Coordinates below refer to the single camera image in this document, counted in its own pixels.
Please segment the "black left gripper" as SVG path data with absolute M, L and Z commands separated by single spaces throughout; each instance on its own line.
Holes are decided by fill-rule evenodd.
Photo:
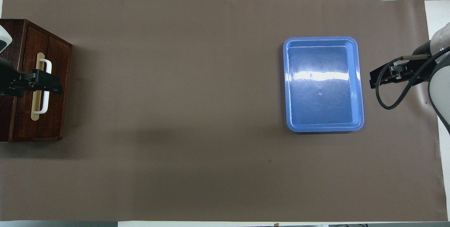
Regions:
M 14 82 L 15 80 L 25 80 L 25 82 Z M 48 91 L 62 95 L 61 85 L 47 86 L 40 84 L 58 84 L 58 76 L 52 75 L 40 69 L 32 69 L 29 73 L 19 72 L 12 63 L 4 58 L 0 58 L 0 94 L 15 97 L 23 97 L 26 91 Z

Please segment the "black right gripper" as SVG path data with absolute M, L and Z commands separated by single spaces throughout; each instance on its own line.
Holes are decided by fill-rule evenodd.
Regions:
M 372 70 L 370 76 L 370 88 L 375 89 L 377 85 L 382 86 L 391 83 L 400 83 L 414 77 L 416 72 L 418 78 L 429 80 L 431 69 L 425 63 L 431 58 L 429 55 L 410 55 L 396 58 L 394 62 L 388 62 Z

